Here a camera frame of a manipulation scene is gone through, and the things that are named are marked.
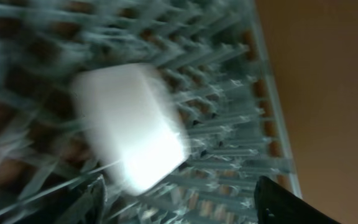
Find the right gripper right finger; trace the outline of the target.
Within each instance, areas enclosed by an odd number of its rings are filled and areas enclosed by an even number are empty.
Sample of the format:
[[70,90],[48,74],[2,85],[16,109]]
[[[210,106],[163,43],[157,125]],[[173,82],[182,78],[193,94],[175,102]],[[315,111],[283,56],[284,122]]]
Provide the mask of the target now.
[[339,224],[264,175],[256,183],[254,202],[259,224]]

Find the grey dishwasher rack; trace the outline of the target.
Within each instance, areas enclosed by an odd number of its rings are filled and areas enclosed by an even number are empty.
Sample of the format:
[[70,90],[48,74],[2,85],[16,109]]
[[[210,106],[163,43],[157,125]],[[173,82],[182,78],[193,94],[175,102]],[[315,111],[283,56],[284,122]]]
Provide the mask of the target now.
[[[173,95],[191,154],[133,197],[91,152],[69,84],[139,62]],[[0,223],[98,175],[102,223],[256,223],[261,175],[300,195],[255,2],[0,0]]]

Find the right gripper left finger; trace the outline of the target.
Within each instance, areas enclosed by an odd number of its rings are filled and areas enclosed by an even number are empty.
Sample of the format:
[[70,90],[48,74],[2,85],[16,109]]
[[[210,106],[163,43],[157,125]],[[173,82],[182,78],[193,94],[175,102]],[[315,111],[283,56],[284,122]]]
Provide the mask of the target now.
[[89,178],[46,208],[23,218],[20,224],[100,224],[107,200],[103,175]]

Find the pink bowl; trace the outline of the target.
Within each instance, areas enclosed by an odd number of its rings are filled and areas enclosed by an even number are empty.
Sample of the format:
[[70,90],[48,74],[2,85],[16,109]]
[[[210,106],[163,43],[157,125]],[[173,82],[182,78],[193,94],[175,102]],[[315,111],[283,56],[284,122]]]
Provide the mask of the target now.
[[125,193],[144,194],[189,158],[185,127],[153,65],[82,72],[70,90],[92,152]]

